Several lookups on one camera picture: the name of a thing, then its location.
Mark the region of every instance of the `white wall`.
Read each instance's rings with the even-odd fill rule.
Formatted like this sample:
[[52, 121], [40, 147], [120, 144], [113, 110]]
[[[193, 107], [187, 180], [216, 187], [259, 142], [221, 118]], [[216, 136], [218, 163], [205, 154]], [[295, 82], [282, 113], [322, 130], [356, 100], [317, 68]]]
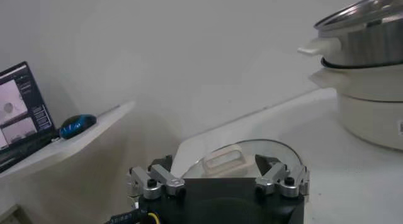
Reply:
[[27, 60], [54, 120], [137, 109], [81, 155], [12, 185], [35, 223], [100, 223], [130, 165], [315, 86], [296, 49], [357, 0], [0, 0], [0, 67]]

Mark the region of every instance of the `white shelf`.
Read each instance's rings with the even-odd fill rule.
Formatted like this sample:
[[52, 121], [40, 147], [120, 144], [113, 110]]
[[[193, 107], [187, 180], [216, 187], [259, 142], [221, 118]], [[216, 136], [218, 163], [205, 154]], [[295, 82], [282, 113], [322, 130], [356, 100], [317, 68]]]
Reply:
[[69, 139], [60, 139], [38, 152], [25, 158], [18, 164], [0, 174], [0, 184], [33, 174], [44, 168], [57, 164], [80, 152], [110, 126], [120, 120], [135, 106], [134, 102], [125, 103], [99, 115], [97, 123], [85, 132]]

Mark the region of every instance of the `laptop screen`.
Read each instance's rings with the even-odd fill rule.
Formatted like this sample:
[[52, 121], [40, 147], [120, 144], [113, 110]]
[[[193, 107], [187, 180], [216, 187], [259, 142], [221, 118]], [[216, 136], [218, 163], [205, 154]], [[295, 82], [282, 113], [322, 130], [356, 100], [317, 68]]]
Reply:
[[0, 73], [0, 150], [54, 131], [52, 119], [26, 62]]

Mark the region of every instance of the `computer mouse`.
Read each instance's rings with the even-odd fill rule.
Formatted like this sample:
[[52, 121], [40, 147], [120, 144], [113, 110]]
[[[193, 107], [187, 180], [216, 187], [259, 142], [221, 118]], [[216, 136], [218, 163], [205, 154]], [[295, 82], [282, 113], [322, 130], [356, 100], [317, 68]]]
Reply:
[[76, 115], [63, 122], [59, 135], [64, 139], [70, 139], [87, 130], [96, 123], [96, 117], [93, 115]]

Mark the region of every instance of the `glass lid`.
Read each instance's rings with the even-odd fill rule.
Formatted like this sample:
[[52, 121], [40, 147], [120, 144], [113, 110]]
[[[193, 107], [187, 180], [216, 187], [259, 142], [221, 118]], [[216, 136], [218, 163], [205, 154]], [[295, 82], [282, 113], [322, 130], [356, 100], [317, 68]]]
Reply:
[[259, 177], [270, 162], [293, 169], [302, 161], [291, 147], [275, 140], [245, 140], [224, 146], [189, 168], [183, 178]]
[[319, 21], [318, 30], [333, 30], [365, 23], [401, 19], [403, 0], [362, 0]]

